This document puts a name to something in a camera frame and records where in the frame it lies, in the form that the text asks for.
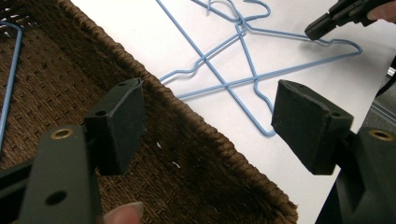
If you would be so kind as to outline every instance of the finger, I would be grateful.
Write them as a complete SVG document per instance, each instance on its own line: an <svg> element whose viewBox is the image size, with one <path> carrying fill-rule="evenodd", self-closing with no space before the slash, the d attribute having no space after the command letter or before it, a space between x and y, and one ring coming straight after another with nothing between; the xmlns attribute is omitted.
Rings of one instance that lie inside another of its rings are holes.
<svg viewBox="0 0 396 224"><path fill-rule="evenodd" d="M139 224L143 216L143 203L127 203L105 215L105 224Z"/></svg>
<svg viewBox="0 0 396 224"><path fill-rule="evenodd" d="M367 18L371 21L385 20L394 21L396 20L396 1L388 2L384 5L374 8L367 14Z"/></svg>

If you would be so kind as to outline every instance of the wire hanger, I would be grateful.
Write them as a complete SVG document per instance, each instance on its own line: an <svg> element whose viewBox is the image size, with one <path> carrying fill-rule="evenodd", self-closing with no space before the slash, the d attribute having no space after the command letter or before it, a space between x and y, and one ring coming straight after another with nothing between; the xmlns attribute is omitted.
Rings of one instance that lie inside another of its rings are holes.
<svg viewBox="0 0 396 224"><path fill-rule="evenodd" d="M8 110L9 110L9 102L11 100L11 95L12 95L12 87L14 85L14 78L15 78L15 73L17 71L17 65L18 65L18 59L20 57L20 51L21 51L21 42L22 42L22 28L6 22L6 21L0 21L0 26L5 25L12 27L18 31L17 34L17 41L15 44L15 49L14 49L14 55L12 56L12 63L11 63L11 68L9 70L9 76L8 76L8 82L7 82L7 90L6 90L6 95L4 97L4 102L3 102L3 108L1 112L1 118L0 118L0 155L2 153L3 149L3 139L4 139L4 133L6 130L6 124L7 124L7 115L8 115Z"/></svg>
<svg viewBox="0 0 396 224"><path fill-rule="evenodd" d="M356 51L351 52L351 53L347 53L347 54L338 55L338 56L333 56L333 57L326 58L326 59L313 61L313 62L310 62L310 63L302 63L300 65L287 67L287 68L280 69L280 70L277 70L277 71L274 71L274 72L258 75L257 72L256 72L256 69L254 67L254 64L253 64L253 62L251 60L250 54L248 52L248 47L247 47L245 39L244 39L244 35L246 34L247 30L251 30L251 31L254 31L254 32L257 32L257 33L267 33L267 34L272 34L272 35L287 36L289 38L294 38L294 39L303 40L303 41L311 41L311 40L309 40L309 38L306 35L299 35L299 34L293 34L293 33L288 33L288 32L281 32L281 31L275 31L275 30L256 28L256 27L253 27L252 25L250 25L248 23L249 21L254 21L254 20L257 20L257 19L263 19L263 18L268 17L271 14L271 9L265 3L261 2L261 1L258 1L258 0L245 0L245 2L261 5L262 7L264 7L266 9L266 13L261 14L261 15L249 16L249 17L243 17L242 14L236 9L236 6L234 5L233 1L232 0L227 0L227 2L230 4L234 14L236 15L236 18L231 18L230 16L222 13L221 11L219 11L219 10L217 10L215 8L213 8L211 6L211 4L212 4L211 0L208 1L208 4L203 3L203 2L201 2L199 0L192 0L192 1L194 3L196 3L196 4L198 4L201 7L207 8L208 11L214 12L218 16L221 16L223 19L234 23L235 24L236 34L231 36L230 38L228 38L227 40L225 40L224 42L222 42L221 44L219 44L218 46L216 46L212 50L210 50L207 54L203 54L202 51L195 45L195 43L189 37L189 35L180 26L180 24L177 22L177 20L173 17L173 15L169 12L169 10L163 5L161 0L157 0L157 3L160 5L160 7L163 9L163 11L166 13L166 15L169 17L169 19L174 23L174 25L177 27L177 29L185 36L185 38L189 41L191 46L200 55L200 58L195 62L193 68L186 69L186 70L175 70L175 71L173 71L173 72L161 77L160 81L164 82L166 79L168 79L169 77L174 76L175 74L190 74L190 73L194 73L194 72L196 72L196 70L198 69L198 67L199 67L199 65L201 63L205 63L210 68L210 70L214 73L214 75L220 81L221 84L218 85L218 86L205 88L203 90L198 90L198 91L192 91L192 92L189 92L189 93L184 93L184 94L179 95L178 98L179 99L183 99L183 98L191 97L193 95L198 95L198 94L202 94L202 93L205 93L205 92L209 92L209 91L214 91L214 90L218 90L218 89L221 89L221 88L225 88L231 94L231 96L235 99L235 101L239 104L239 106L243 109L243 111L247 114L247 116L254 123L254 125L257 127L257 129L263 135L268 136L268 137L274 136L276 133L273 130L266 131L260 125L260 123L251 114L251 112L244 105L244 103L239 99L239 97L236 95L236 93L232 90L231 86L239 85L239 84L242 84L242 83L247 83L247 82L253 81L254 82L254 92L261 99L264 100L264 102L267 104L270 112L273 113L273 111L274 111L273 104L268 99L268 97L265 96L259 90L259 87L258 87L259 79L284 75L286 73L294 72L294 71L297 71L297 70L302 70L302 69L305 69L305 68L308 68L308 67L312 67L312 66L316 66L316 65L319 65L319 64L334 62L334 61L337 61L337 60L345 59L347 57L356 56L356 55L359 55L359 54L362 53L362 48L358 44L356 44L356 43L354 43L352 41L344 40L344 39L332 39L330 41L326 41L326 40L320 39L320 40L315 41L315 42L320 44L320 45L322 45L322 46L330 46L332 44L350 45L350 46L354 47L356 49ZM236 80L236 81L233 81L233 82L226 82L225 79L221 76L221 74L217 71L217 69L213 66L213 64L209 61L208 58L210 56L212 56L215 52L217 52L217 51L229 46L229 44L232 43L233 41L235 41L235 39L239 39L241 44L242 44L242 47L243 47L244 52L245 52L245 55L247 57L247 62L249 64L249 67L250 67L250 70L251 70L251 73L252 73L252 77L242 78L240 80Z"/></svg>

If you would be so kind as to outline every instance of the woven basket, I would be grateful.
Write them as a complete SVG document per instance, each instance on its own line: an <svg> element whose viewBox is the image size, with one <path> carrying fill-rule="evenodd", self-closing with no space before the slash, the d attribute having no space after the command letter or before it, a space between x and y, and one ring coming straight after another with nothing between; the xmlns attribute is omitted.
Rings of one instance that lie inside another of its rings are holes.
<svg viewBox="0 0 396 224"><path fill-rule="evenodd" d="M0 1L3 19L24 36L1 170L33 158L49 129L81 123L115 84L140 77L147 129L128 174L99 178L104 212L141 201L143 223L296 222L276 184L70 1ZM1 99L15 36L0 27Z"/></svg>

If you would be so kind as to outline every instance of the white surface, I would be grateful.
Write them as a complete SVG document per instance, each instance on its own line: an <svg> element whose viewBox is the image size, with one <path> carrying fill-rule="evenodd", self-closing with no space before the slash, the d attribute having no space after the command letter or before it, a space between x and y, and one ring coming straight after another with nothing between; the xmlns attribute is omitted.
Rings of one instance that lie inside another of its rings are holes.
<svg viewBox="0 0 396 224"><path fill-rule="evenodd" d="M199 58L156 1L73 2L156 77L176 69L192 68ZM264 12L257 5L240 0L234 2L244 16ZM252 24L303 34L305 27L327 12L335 2L266 0L265 3L272 9L272 15ZM163 0L163 3L203 52L208 52L235 32L233 24L214 13L208 14L203 7L192 1ZM230 11L223 4L215 4L214 7ZM260 83L260 90L273 102L280 78L304 83L352 114L355 117L352 131L356 132L396 52L396 27L384 21L378 21L367 28L361 24L347 24L336 28L325 38L355 41L363 47L364 52L354 58L265 79ZM323 48L313 43L269 35L247 34L246 41L259 74L351 49L334 46ZM228 81L250 76L239 42L233 43L210 62ZM218 84L207 66L203 65L192 78L182 77L167 85L175 94L181 94ZM262 125L270 129L270 112L265 103L254 94L252 85L239 86L234 90ZM217 91L216 94L195 97L185 102L203 116L206 122L229 137L251 164L277 183L299 205L299 223L315 222L335 175L311 175L279 136L262 136L227 91Z"/></svg>

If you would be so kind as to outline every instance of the metal grommet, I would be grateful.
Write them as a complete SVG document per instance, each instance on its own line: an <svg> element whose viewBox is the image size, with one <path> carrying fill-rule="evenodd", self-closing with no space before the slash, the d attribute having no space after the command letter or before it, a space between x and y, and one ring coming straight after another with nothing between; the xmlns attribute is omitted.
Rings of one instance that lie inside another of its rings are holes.
<svg viewBox="0 0 396 224"><path fill-rule="evenodd" d="M69 137L70 135L73 134L73 129L70 128L63 128L60 130L55 131L50 135L50 138L54 140L60 140Z"/></svg>
<svg viewBox="0 0 396 224"><path fill-rule="evenodd" d="M373 136L379 140L382 140L382 141L392 142L394 140L394 137L392 134L381 131L381 130L371 130L369 133L371 136Z"/></svg>

